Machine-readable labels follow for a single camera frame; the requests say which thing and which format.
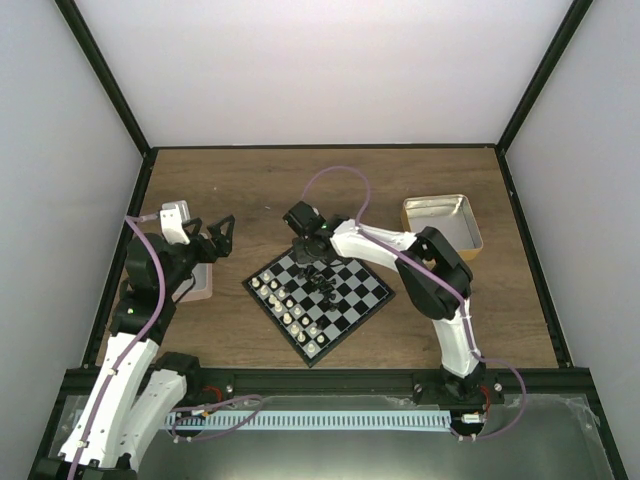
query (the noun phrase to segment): black chess square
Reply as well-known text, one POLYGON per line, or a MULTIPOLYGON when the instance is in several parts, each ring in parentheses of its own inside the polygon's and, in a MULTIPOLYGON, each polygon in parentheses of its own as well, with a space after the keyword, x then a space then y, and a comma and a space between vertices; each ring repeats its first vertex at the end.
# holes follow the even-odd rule
POLYGON ((316 320, 316 325, 318 329, 324 330, 331 325, 331 320, 329 320, 326 315, 322 315, 318 320, 316 320))
POLYGON ((300 288, 300 285, 298 285, 298 282, 296 282, 295 280, 289 280, 284 288, 287 290, 287 292, 291 293, 300 288))
POLYGON ((282 265, 280 265, 279 263, 276 263, 276 264, 272 265, 269 270, 271 270, 271 273, 273 273, 273 275, 277 277, 282 272, 284 272, 284 267, 282 265))
POLYGON ((353 306, 353 309, 358 312, 360 315, 364 315, 366 313, 367 310, 369 310, 369 307, 367 306, 366 303, 364 303, 362 300, 360 300, 358 303, 356 303, 353 306))
POLYGON ((387 290, 378 285, 371 293, 373 293, 378 300, 382 300, 387 295, 387 290))
POLYGON ((340 317, 338 320, 336 320, 335 322, 333 322, 333 324, 338 328, 338 330, 340 330, 341 332, 346 330, 347 328, 349 328, 349 326, 351 325, 349 323, 349 321, 344 318, 344 317, 340 317))
POLYGON ((343 268, 342 270, 340 270, 338 272, 338 276, 343 280, 346 280, 347 278, 351 277, 352 275, 353 275, 353 273, 351 273, 348 268, 343 268))
POLYGON ((351 293, 351 287, 349 285, 347 285, 346 283, 343 283, 343 284, 339 285, 338 288, 336 288, 336 290, 343 297, 346 297, 347 295, 349 295, 351 293))
POLYGON ((316 289, 316 287, 313 283, 306 282, 304 285, 302 285, 302 289, 307 295, 310 295, 316 289))
POLYGON ((305 311, 309 311, 315 304, 316 302, 311 300, 311 298, 309 297, 304 297, 302 300, 300 300, 300 307, 302 307, 302 309, 305 311))
POLYGON ((340 313, 345 313, 350 308, 351 305, 349 305, 349 302, 347 302, 344 298, 338 302, 338 311, 340 313))
POLYGON ((364 298, 369 293, 369 289, 364 285, 358 285, 355 288, 354 292, 356 292, 360 298, 364 298))
POLYGON ((367 272, 366 270, 358 270, 356 272, 356 278, 361 282, 364 282, 369 277, 370 277, 369 272, 367 272))

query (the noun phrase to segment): small tray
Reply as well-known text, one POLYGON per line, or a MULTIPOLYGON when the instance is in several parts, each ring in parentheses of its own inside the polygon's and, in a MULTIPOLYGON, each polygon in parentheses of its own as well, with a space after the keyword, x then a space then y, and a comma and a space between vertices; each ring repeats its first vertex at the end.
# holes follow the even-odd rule
POLYGON ((463 260, 474 259, 482 250, 482 237, 464 195, 407 198, 402 206, 402 226, 409 232, 435 227, 463 260))

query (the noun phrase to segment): robotic arm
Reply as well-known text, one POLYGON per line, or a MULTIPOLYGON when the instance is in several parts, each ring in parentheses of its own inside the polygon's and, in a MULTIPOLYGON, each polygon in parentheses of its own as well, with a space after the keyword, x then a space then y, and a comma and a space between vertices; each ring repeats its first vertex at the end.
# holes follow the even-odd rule
POLYGON ((413 305, 433 320, 442 349, 441 370, 447 390, 457 399, 476 393, 486 367, 472 354, 480 355, 480 351, 475 341, 473 350, 467 341, 458 300, 396 254, 362 235, 365 232, 418 263, 432 262, 431 272, 460 293, 468 311, 473 275, 437 229, 426 227, 420 233, 392 232, 362 224, 356 226, 355 220, 341 215, 327 221, 318 210, 302 201, 283 218, 297 235, 293 250, 300 264, 316 260, 331 262, 338 257, 359 258, 398 272, 413 305))
POLYGON ((158 303, 159 279, 151 256, 139 238, 127 247, 125 270, 111 322, 104 363, 82 416, 59 458, 43 459, 35 472, 38 480, 67 479, 71 462, 79 455, 74 478, 134 480, 144 453, 171 409, 185 397, 200 390, 196 357, 168 352, 155 362, 149 382, 136 400, 140 384, 156 356, 165 332, 176 312, 172 295, 188 281, 198 263, 213 263, 227 257, 232 249, 235 219, 228 216, 207 226, 191 219, 184 201, 168 203, 159 213, 162 236, 146 235, 157 253, 164 272, 165 302, 157 321, 140 340, 137 334, 149 321, 158 303), (127 351, 124 361, 114 363, 127 351), (108 388, 105 380, 111 376, 108 388), (91 411, 95 419, 83 438, 91 411))

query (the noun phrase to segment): gray metal floor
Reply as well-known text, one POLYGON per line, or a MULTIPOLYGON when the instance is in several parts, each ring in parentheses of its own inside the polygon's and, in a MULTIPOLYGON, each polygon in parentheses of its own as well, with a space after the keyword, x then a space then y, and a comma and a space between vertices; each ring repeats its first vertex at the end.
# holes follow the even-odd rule
MULTIPOLYGON (((491 409, 496 422, 513 413, 491 409)), ((159 432, 139 479, 611 479, 594 420, 581 399, 544 395, 517 428, 476 444, 442 433, 237 432, 175 445, 159 432)))

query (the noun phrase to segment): wooden table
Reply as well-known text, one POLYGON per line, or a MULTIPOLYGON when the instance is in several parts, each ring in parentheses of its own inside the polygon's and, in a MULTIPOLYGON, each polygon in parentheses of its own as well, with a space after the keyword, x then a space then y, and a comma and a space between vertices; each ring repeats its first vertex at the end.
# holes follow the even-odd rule
MULTIPOLYGON (((203 366, 307 368, 241 281, 291 245, 282 215, 313 174, 330 165, 354 166, 369 178, 372 200, 363 221, 381 228, 402 230, 407 197, 465 194, 485 244, 469 262, 480 349, 518 367, 557 366, 496 156, 482 148, 161 151, 142 213, 184 199, 205 224, 236 217, 233 253, 213 267, 213 297, 179 306, 163 352, 197 355, 203 366)), ((363 199, 361 180, 345 172, 329 173, 307 197, 325 216, 355 216, 363 199)), ((415 310, 395 272, 373 268, 396 297, 314 368, 439 367, 431 321, 415 310)))

